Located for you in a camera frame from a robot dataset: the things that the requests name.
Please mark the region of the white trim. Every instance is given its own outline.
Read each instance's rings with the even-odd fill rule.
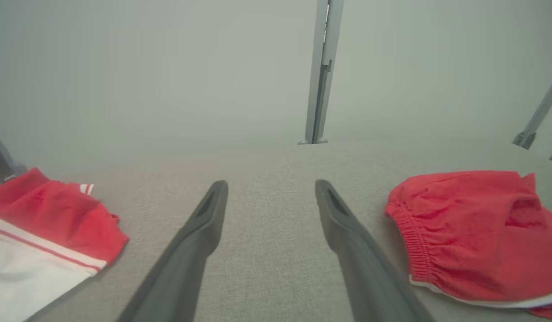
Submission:
[[[81,263],[84,263],[85,265],[91,265],[94,267],[98,267],[100,270],[103,269],[107,265],[107,261],[103,261],[101,259],[96,259],[93,257],[90,257],[85,254],[81,254],[78,251],[71,250],[69,248],[63,247],[61,245],[57,245],[57,243],[53,243],[49,240],[45,240],[39,236],[36,236],[34,234],[31,234],[29,232],[26,232],[25,230],[21,228],[17,228],[16,226],[10,224],[9,222],[6,222],[4,220],[0,219],[0,230],[3,230],[4,232],[7,232],[9,234],[12,234],[16,237],[19,237],[23,240],[29,241],[31,243],[34,243],[38,246],[41,246],[43,248],[50,249],[52,251],[55,251],[56,253],[63,255],[65,257],[69,257],[71,259],[75,259],[76,261],[79,261]]]
[[[27,321],[92,275],[70,261],[12,241],[22,243],[0,236],[0,322]]]
[[[27,243],[16,240],[16,239],[14,239],[10,236],[0,234],[0,240],[4,241],[6,243],[10,243],[12,245],[16,245],[16,246],[18,246],[22,249],[32,251],[34,253],[38,253],[38,254],[42,255],[43,257],[47,257],[47,258],[51,259],[52,261],[55,261],[56,263],[61,263],[61,264],[65,265],[66,267],[70,267],[71,269],[75,269],[76,271],[86,271],[87,273],[90,273],[91,276],[96,275],[98,273],[98,271],[96,269],[93,269],[91,267],[85,267],[85,266],[79,265],[77,263],[74,263],[72,261],[68,261],[68,260],[63,259],[59,256],[48,253],[47,251],[41,250],[39,248],[32,247],[31,245],[28,245]]]
[[[82,194],[91,195],[93,186],[94,185],[79,185],[79,191],[81,191]]]
[[[412,276],[409,275],[409,282],[415,286],[418,287],[426,287],[430,289],[431,291],[435,293],[443,293],[438,287],[436,287],[433,284],[425,283],[425,282],[416,282],[413,281]],[[528,300],[523,301],[465,301],[461,300],[460,298],[456,298],[454,296],[445,294],[449,297],[452,297],[460,302],[471,304],[471,305],[478,305],[478,306],[487,306],[489,308],[537,308],[539,306],[546,306],[552,304],[552,293],[540,297],[535,298],[529,298]]]

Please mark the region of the folded clothing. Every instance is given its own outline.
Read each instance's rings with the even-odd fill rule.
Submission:
[[[103,267],[128,237],[93,185],[38,169],[0,186],[0,322],[22,322]]]
[[[552,318],[552,213],[534,174],[411,177],[385,208],[403,236],[409,281],[473,305]]]

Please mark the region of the red cloth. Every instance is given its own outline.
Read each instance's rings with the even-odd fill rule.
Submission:
[[[0,220],[108,264],[129,240],[101,202],[38,169],[0,186]]]
[[[463,301],[552,295],[552,213],[540,204],[534,174],[411,177],[389,194],[385,212],[401,231],[413,282]],[[533,313],[552,318],[552,307]]]

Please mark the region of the white wall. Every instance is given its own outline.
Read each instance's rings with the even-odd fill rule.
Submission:
[[[552,82],[552,0],[346,0],[324,136],[513,141]]]
[[[58,175],[296,144],[315,0],[0,0],[0,138]]]

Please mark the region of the gray surface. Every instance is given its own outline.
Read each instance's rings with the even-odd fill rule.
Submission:
[[[508,142],[391,140],[293,145],[257,152],[139,161],[65,179],[95,183],[93,195],[121,216],[131,237],[117,263],[54,302],[35,322],[112,322],[212,182],[229,182],[224,229],[209,257],[196,321],[349,321],[344,280],[319,222],[316,179],[330,181],[399,273],[407,255],[383,209],[411,175],[496,169],[536,173],[552,210],[552,162]],[[539,321],[522,310],[456,302],[423,288],[440,321]]]

